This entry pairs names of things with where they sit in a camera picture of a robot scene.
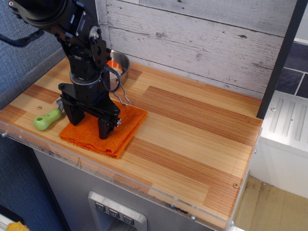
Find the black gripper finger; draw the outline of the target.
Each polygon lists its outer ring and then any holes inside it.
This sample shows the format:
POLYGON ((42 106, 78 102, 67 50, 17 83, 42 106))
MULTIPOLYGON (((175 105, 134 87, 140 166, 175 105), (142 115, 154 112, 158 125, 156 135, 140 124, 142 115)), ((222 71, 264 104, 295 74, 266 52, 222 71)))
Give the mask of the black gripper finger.
POLYGON ((77 104, 68 100, 62 100, 62 103, 70 123, 76 126, 85 117, 84 111, 77 104))
POLYGON ((114 127, 120 125, 120 118, 117 116, 102 116, 98 119, 99 137, 105 140, 114 127))

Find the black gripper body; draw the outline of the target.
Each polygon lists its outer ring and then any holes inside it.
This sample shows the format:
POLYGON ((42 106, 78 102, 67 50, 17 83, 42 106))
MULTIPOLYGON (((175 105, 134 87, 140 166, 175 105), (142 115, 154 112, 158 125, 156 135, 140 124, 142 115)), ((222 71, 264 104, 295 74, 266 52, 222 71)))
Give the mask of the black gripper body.
POLYGON ((62 92, 62 100, 77 104, 84 113, 91 114, 98 119, 102 116, 118 117, 120 114, 120 109, 110 99, 109 92, 101 80, 92 85, 61 83, 58 88, 62 92))

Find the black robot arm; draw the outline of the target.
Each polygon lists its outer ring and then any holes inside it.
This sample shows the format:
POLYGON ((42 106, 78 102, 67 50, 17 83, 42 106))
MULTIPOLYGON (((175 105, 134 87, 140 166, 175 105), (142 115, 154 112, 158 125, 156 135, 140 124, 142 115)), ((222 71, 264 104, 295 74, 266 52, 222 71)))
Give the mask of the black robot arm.
POLYGON ((102 39, 101 29, 85 5, 78 0, 11 0, 9 7, 17 18, 38 30, 25 38, 0 39, 15 47, 25 47, 48 32, 60 42, 70 63, 71 83, 61 83, 61 99, 71 124, 77 125, 89 113, 98 119, 100 139, 121 120, 120 109, 109 94, 110 73, 120 79, 120 74, 108 66, 111 50, 102 39))

